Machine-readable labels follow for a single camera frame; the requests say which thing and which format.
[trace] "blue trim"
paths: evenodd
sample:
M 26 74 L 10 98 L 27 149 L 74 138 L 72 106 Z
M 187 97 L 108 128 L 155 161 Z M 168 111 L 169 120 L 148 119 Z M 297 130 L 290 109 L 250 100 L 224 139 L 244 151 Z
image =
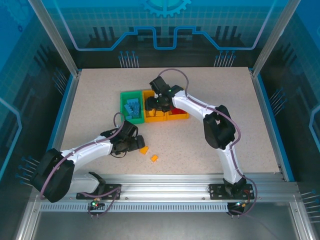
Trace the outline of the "blue trim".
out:
M 245 50 L 245 51 L 250 51 L 250 50 L 253 50 L 256 48 L 257 44 L 258 44 L 258 41 L 265 29 L 265 26 L 267 24 L 267 22 L 269 21 L 269 18 L 270 18 L 270 15 L 271 13 L 273 12 L 273 9 L 276 5 L 278 0 L 274 0 L 272 6 L 270 7 L 269 9 L 269 12 L 265 18 L 265 20 L 263 21 L 263 24 L 261 26 L 261 29 L 253 43 L 253 46 L 252 47 L 222 47 L 222 46 L 219 46 L 212 38 L 211 36 L 206 32 L 206 31 L 198 31 L 197 30 L 197 26 L 194 26 L 194 25 L 182 25 L 182 26 L 177 26 L 175 27 L 174 31 L 173 31 L 173 46 L 158 46 L 157 45 L 157 31 L 155 29 L 155 27 L 153 26 L 134 26 L 133 27 L 133 31 L 132 32 L 125 32 L 124 34 L 122 34 L 122 36 L 111 46 L 111 47 L 100 47 L 100 48 L 79 48 L 77 43 L 76 43 L 76 40 L 74 39 L 72 33 L 71 33 L 71 30 L 61 12 L 61 9 L 59 8 L 58 6 L 58 3 L 57 3 L 57 0 L 54 0 L 54 5 L 56 7 L 56 10 L 63 22 L 63 25 L 71 39 L 71 42 L 74 46 L 74 48 L 78 51 L 83 51 L 83 52 L 86 52 L 86 51 L 113 51 L 120 43 L 121 41 L 126 37 L 126 36 L 132 36 L 132 35 L 138 35 L 138 30 L 151 30 L 152 31 L 152 36 L 153 36 L 153 47 L 154 49 L 156 50 L 174 50 L 176 49 L 177 47 L 177 39 L 178 39 L 178 30 L 192 30 L 192 34 L 193 35 L 203 35 L 217 50 Z
M 309 121 L 309 129 L 312 134 L 312 137 L 314 139 L 314 142 L 318 148 L 318 151 L 320 152 L 320 142 L 317 137 L 316 131 L 314 130 L 314 120 L 315 120 L 315 115 L 317 112 L 320 111 L 320 105 L 316 106 L 312 111 L 311 111 L 311 116 L 310 116 L 310 121 Z
M 290 163 L 289 163 L 286 151 L 285 151 L 284 144 L 283 144 L 283 142 L 281 140 L 279 129 L 278 129 L 278 126 L 277 126 L 277 123 L 276 123 L 275 116 L 274 116 L 274 114 L 272 112 L 272 108 L 271 108 L 271 105 L 270 105 L 270 102 L 269 102 L 267 91 L 265 89 L 265 85 L 264 85 L 264 83 L 262 81 L 262 78 L 261 78 L 260 74 L 258 74 L 257 78 L 258 78 L 258 81 L 259 81 L 259 84 L 260 84 L 260 87 L 261 87 L 261 91 L 262 91 L 262 95 L 263 95 L 263 98 L 264 98 L 264 101 L 265 101 L 265 104 L 266 104 L 266 108 L 268 110 L 268 113 L 269 113 L 269 116 L 270 116 L 270 119 L 271 119 L 271 124 L 272 124 L 273 130 L 274 130 L 274 133 L 275 133 L 275 137 L 276 137 L 276 140 L 277 140 L 278 145 L 279 145 L 279 149 L 280 149 L 280 152 L 281 152 L 281 155 L 282 155 L 283 164 L 284 164 L 284 167 L 285 167 L 286 174 L 288 176 L 288 180 L 290 182 L 294 182 L 295 178 L 294 178 L 294 175 L 293 175 L 291 167 L 290 167 Z
M 52 149 L 52 147 L 53 147 L 54 140 L 55 140 L 55 137 L 56 137 L 56 134 L 57 134 L 57 131 L 58 131 L 58 127 L 60 125 L 62 113 L 64 112 L 64 108 L 65 108 L 65 105 L 66 105 L 67 97 L 69 95 L 69 91 L 70 91 L 70 87 L 71 87 L 71 83 L 73 82 L 73 79 L 74 78 L 73 78 L 72 74 L 70 74 L 70 77 L 69 77 L 69 80 L 68 80 L 68 83 L 66 85 L 66 88 L 65 88 L 65 91 L 64 91 L 64 95 L 63 95 L 63 98 L 62 98 L 62 101 L 61 101 L 61 105 L 60 105 L 60 108 L 59 108 L 59 111 L 58 111 L 58 115 L 56 116 L 56 119 L 55 119 L 55 123 L 54 123 L 53 129 L 52 129 L 51 137 L 50 137 L 50 140 L 49 140 L 49 143 L 48 143 L 48 147 L 46 149 L 47 151 Z
M 16 121 L 18 123 L 18 130 L 15 133 L 14 139 L 12 140 L 11 146 L 9 148 L 8 153 L 6 154 L 6 157 L 4 159 L 4 162 L 2 164 L 2 167 L 0 169 L 0 181 L 5 173 L 5 170 L 7 168 L 8 162 L 11 158 L 12 152 L 15 149 L 15 146 L 17 144 L 19 135 L 21 133 L 22 130 L 22 123 L 21 123 L 21 117 L 20 117 L 20 113 L 18 112 L 18 110 L 16 110 L 13 106 L 11 106 L 9 103 L 7 103 L 4 99 L 2 99 L 0 97 L 0 103 L 3 104 L 7 109 L 9 109 L 10 112 L 12 112 L 15 116 L 16 116 Z

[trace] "small orange block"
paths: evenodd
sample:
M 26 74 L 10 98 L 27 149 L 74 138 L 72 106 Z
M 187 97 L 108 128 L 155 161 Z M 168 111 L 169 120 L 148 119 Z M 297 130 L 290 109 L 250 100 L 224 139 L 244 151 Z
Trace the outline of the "small orange block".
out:
M 151 161 L 152 161 L 152 162 L 157 161 L 157 159 L 158 159 L 158 156 L 157 156 L 157 155 L 153 155 L 153 156 L 151 157 Z
M 149 150 L 149 147 L 148 147 L 148 146 L 145 146 L 145 147 L 141 148 L 139 151 L 140 151 L 140 153 L 142 153 L 142 154 L 145 155 L 148 150 Z

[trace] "aluminum frame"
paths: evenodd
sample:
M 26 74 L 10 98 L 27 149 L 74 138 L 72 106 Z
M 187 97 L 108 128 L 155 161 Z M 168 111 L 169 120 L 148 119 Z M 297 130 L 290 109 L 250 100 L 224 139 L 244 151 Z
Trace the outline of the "aluminum frame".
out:
M 257 202 L 290 202 L 299 193 L 296 182 L 285 182 L 281 173 L 251 173 L 247 174 L 254 179 L 257 189 Z M 237 200 L 210 200 L 208 192 L 209 184 L 223 184 L 223 174 L 199 174 L 199 175 L 131 175 L 114 174 L 101 175 L 109 184 L 121 184 L 121 196 L 117 202 L 132 203 L 233 203 Z M 30 201 L 39 201 L 38 192 L 31 193 Z M 67 194 L 61 202 L 90 202 L 76 200 L 76 194 Z
M 271 117 L 268 112 L 268 107 L 267 107 L 266 101 L 264 99 L 263 90 L 262 90 L 262 87 L 259 83 L 258 76 L 254 76 L 253 74 L 251 74 L 251 79 L 252 79 L 253 87 L 255 89 L 255 93 L 256 93 L 256 96 L 257 96 L 257 99 L 258 99 L 258 102 L 260 105 L 260 109 L 262 112 L 262 116 L 264 119 L 266 130 L 267 130 L 269 138 L 270 138 L 270 142 L 271 142 L 271 145 L 273 148 L 275 159 L 280 167 L 280 170 L 281 170 L 281 173 L 283 174 L 284 179 L 286 181 L 289 181 L 289 175 L 288 175 L 288 172 L 287 172 L 287 169 L 285 166 L 284 157 L 281 153 L 278 139 L 276 137 L 276 132 L 275 132 L 275 129 L 273 128 L 273 125 L 272 125 Z
M 266 41 L 260 55 L 258 56 L 253 68 L 253 76 L 257 77 L 260 73 L 262 67 L 265 65 L 269 55 L 274 49 L 279 38 L 283 34 L 287 24 L 289 23 L 292 15 L 295 13 L 301 0 L 288 0 L 288 3 L 285 5 L 279 19 L 277 20 L 268 40 Z
M 70 83 L 69 91 L 64 93 L 64 94 L 67 94 L 65 104 L 63 106 L 61 118 L 59 119 L 59 122 L 57 124 L 56 132 L 52 132 L 52 135 L 54 135 L 54 137 L 51 135 L 51 137 L 53 137 L 53 142 L 52 144 L 49 144 L 48 146 L 49 149 L 52 149 L 52 148 L 60 149 L 62 146 L 72 104 L 74 102 L 77 87 L 79 84 L 80 76 L 81 76 L 81 71 L 79 71 L 77 77 L 73 77 L 70 80 L 71 83 Z
M 62 60 L 64 61 L 66 67 L 72 74 L 72 76 L 78 76 L 78 68 L 74 62 L 71 54 L 69 53 L 62 37 L 60 36 L 58 29 L 56 28 L 54 22 L 52 21 L 47 9 L 41 0 L 28 0 L 31 7 L 33 8 L 35 14 L 39 18 L 42 26 L 44 27 L 46 33 L 50 37 L 55 48 L 59 52 Z
M 15 240 L 32 239 L 41 209 L 41 202 L 37 199 L 38 197 L 36 197 L 35 201 L 28 202 Z
M 300 198 L 300 194 L 295 194 L 294 198 Z M 296 229 L 298 231 L 298 237 L 301 240 L 317 240 L 319 236 L 314 231 L 310 219 L 308 217 L 305 205 L 301 201 L 291 201 L 290 208 L 295 222 Z

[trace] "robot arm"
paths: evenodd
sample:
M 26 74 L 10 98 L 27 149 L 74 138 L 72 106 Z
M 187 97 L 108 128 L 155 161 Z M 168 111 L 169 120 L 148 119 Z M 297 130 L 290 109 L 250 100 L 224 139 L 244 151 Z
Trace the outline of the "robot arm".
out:
M 184 110 L 203 123 L 205 140 L 211 147 L 217 149 L 222 164 L 225 190 L 231 197 L 234 196 L 247 183 L 242 177 L 242 171 L 235 167 L 232 159 L 230 146 L 235 140 L 236 129 L 231 122 L 211 110 L 217 109 L 230 117 L 227 108 L 223 105 L 219 107 L 208 105 L 189 94 L 186 96 L 182 87 L 177 85 L 170 87 L 160 76 L 150 85 L 155 92 L 155 97 L 149 97 L 146 100 L 145 109 L 147 111 L 156 109 L 168 112 L 175 107 Z
M 122 129 L 114 135 L 117 128 L 102 132 L 100 136 L 84 145 L 59 152 L 48 150 L 35 169 L 30 183 L 41 191 L 53 168 L 65 157 L 66 160 L 58 167 L 45 187 L 43 195 L 52 203 L 59 201 L 67 193 L 97 190 L 103 193 L 105 182 L 94 172 L 74 177 L 74 172 L 87 163 L 109 154 L 119 155 L 141 149 L 145 146 L 144 138 L 137 135 L 138 128 L 128 121 L 124 121 Z

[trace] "glass panel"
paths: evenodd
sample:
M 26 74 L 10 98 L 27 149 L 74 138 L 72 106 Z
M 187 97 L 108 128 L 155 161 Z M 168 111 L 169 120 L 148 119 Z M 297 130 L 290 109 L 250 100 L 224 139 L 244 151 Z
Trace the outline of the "glass panel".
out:
M 1 3 L 0 239 L 12 239 L 70 74 L 28 1 Z
M 287 0 L 43 1 L 79 68 L 252 67 Z
M 300 2 L 261 71 L 272 115 L 302 193 L 320 192 L 319 9 L 319 1 Z

